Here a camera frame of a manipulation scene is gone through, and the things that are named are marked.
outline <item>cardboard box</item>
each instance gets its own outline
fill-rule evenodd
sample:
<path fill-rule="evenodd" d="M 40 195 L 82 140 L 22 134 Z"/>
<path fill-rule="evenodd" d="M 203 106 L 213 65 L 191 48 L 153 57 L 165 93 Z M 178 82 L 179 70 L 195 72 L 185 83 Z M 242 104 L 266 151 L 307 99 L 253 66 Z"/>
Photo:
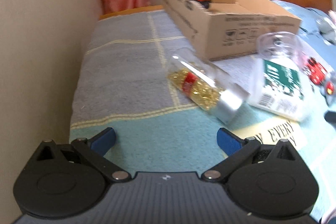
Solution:
<path fill-rule="evenodd" d="M 300 18 L 270 0 L 163 0 L 164 8 L 196 52 L 220 59 L 256 52 L 258 36 L 276 31 L 296 33 Z"/>

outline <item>barcode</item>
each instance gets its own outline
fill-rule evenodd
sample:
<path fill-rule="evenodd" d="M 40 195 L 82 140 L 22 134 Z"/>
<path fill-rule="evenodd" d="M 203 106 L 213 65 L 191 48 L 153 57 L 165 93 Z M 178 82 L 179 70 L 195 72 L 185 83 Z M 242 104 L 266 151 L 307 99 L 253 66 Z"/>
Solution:
<path fill-rule="evenodd" d="M 263 93 L 258 104 L 261 106 L 269 107 L 274 103 L 274 101 L 275 99 L 271 94 Z"/>
<path fill-rule="evenodd" d="M 294 104 L 290 100 L 282 99 L 279 100 L 277 111 L 283 111 L 288 114 L 295 113 L 297 110 L 298 105 Z"/>

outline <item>ribbed gray surface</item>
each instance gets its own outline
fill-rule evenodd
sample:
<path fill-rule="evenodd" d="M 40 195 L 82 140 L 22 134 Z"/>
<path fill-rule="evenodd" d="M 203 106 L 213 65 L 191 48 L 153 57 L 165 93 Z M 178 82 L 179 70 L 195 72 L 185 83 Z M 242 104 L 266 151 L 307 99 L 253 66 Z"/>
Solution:
<path fill-rule="evenodd" d="M 85 213 L 61 220 L 24 215 L 16 224 L 242 224 L 316 223 L 309 216 L 270 221 L 248 216 L 220 184 L 201 181 L 196 173 L 138 173 L 114 184 L 105 198 Z"/>

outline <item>plastic bottle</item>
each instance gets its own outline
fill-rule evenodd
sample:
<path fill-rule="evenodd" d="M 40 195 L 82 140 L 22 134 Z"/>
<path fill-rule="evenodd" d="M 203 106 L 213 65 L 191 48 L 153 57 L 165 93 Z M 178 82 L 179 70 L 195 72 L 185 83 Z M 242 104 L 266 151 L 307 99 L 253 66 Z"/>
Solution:
<path fill-rule="evenodd" d="M 303 67 L 300 38 L 293 33 L 267 33 L 257 39 L 257 58 L 250 78 L 248 103 L 302 121 L 311 110 L 313 91 Z"/>
<path fill-rule="evenodd" d="M 167 78 L 203 110 L 224 123 L 233 119 L 249 95 L 227 72 L 198 58 L 188 48 L 172 55 Z"/>

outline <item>green label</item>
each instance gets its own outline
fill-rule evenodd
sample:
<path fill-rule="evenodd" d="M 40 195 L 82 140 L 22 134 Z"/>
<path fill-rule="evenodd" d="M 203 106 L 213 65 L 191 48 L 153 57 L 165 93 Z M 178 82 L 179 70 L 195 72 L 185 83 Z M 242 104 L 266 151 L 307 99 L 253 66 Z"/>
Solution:
<path fill-rule="evenodd" d="M 296 70 L 264 60 L 265 85 L 269 89 L 303 100 L 303 92 Z"/>

